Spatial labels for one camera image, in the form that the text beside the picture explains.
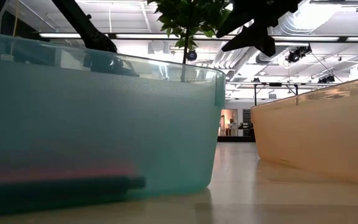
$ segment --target glossy floor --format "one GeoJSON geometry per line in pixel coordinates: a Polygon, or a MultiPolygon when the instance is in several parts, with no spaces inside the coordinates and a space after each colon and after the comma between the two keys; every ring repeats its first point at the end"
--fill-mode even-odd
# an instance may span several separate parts
{"type": "Polygon", "coordinates": [[[260,161],[253,143],[219,143],[200,194],[0,217],[0,223],[358,223],[358,185],[260,161]]]}

